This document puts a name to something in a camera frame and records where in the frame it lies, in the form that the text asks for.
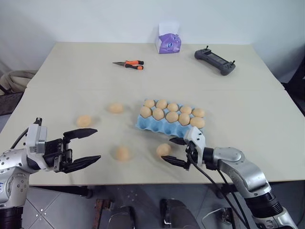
remote controller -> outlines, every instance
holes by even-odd
[[[214,67],[220,70],[221,75],[228,75],[231,71],[234,70],[235,64],[233,62],[228,62],[225,59],[217,56],[216,54],[212,53],[207,46],[205,49],[197,50],[195,52],[195,58],[199,60],[204,60],[213,65]]]

floor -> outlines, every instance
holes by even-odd
[[[0,131],[10,115],[0,116]],[[114,208],[133,206],[136,213],[137,228],[160,228],[159,201],[174,198],[182,201],[195,216],[202,229],[202,218],[209,212],[228,207],[224,199],[215,196],[211,185],[125,185],[95,186],[93,197],[87,199],[73,194],[60,193],[45,189],[29,189],[23,211],[24,229],[90,229],[97,198],[110,198]],[[272,184],[272,189],[280,203],[289,211],[295,222],[301,218],[305,208],[305,181]],[[251,212],[244,200],[237,194],[247,215],[251,228],[257,228]],[[111,212],[104,211],[100,228],[107,228]],[[211,214],[204,220],[207,229],[229,229],[218,214]],[[299,225],[305,229],[305,219]]]

brown egg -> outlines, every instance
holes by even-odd
[[[204,110],[201,109],[201,108],[195,108],[192,112],[192,114],[195,116],[195,117],[204,117]]]
[[[156,152],[159,157],[168,156],[172,151],[172,148],[169,144],[164,143],[158,146]]]
[[[124,111],[124,105],[121,103],[110,104],[108,110],[113,114],[119,114]]]
[[[196,126],[199,129],[205,126],[205,121],[200,117],[192,118],[190,123],[192,126]]]
[[[90,126],[91,122],[92,119],[89,115],[82,115],[78,117],[76,124],[78,127],[85,128]]]
[[[181,125],[188,125],[190,123],[190,116],[187,113],[181,113],[178,121]]]
[[[169,111],[178,111],[178,105],[175,103],[171,103],[167,105],[167,109]]]
[[[152,115],[156,120],[160,120],[160,119],[164,118],[164,112],[160,108],[154,109],[154,111],[152,112]]]
[[[128,161],[130,159],[129,149],[125,146],[118,147],[115,157],[118,161]]]
[[[147,106],[147,107],[149,107],[149,108],[152,108],[152,107],[154,106],[154,100],[152,100],[152,99],[147,99],[147,100],[145,100],[144,106]]]
[[[146,106],[143,106],[143,107],[141,107],[140,115],[143,118],[148,118],[149,116],[152,115],[152,110],[150,108],[146,107]]]
[[[174,111],[171,111],[169,113],[167,113],[166,115],[166,120],[169,122],[169,123],[173,123],[173,122],[176,122],[178,120],[178,114]]]
[[[157,104],[157,108],[160,108],[161,110],[165,109],[167,107],[167,101],[165,99],[160,99]]]
[[[181,113],[186,113],[190,115],[192,113],[192,108],[189,106],[183,106],[180,108]]]

egg carton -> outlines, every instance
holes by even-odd
[[[181,111],[180,108],[183,107],[183,104],[177,104],[178,105],[178,111],[177,114],[180,115]],[[154,109],[156,109],[156,106],[151,107],[151,110],[154,111]],[[137,128],[139,128],[140,130],[150,130],[153,132],[161,132],[164,133],[166,135],[174,135],[177,137],[184,137],[186,131],[188,131],[189,129],[192,128],[192,125],[181,125],[179,121],[173,122],[173,123],[169,123],[166,120],[166,115],[167,113],[169,113],[170,111],[165,108],[163,109],[164,112],[164,118],[160,119],[160,120],[156,120],[153,115],[149,116],[148,118],[143,118],[141,115],[138,115],[138,120],[137,120],[137,124],[135,125]]]

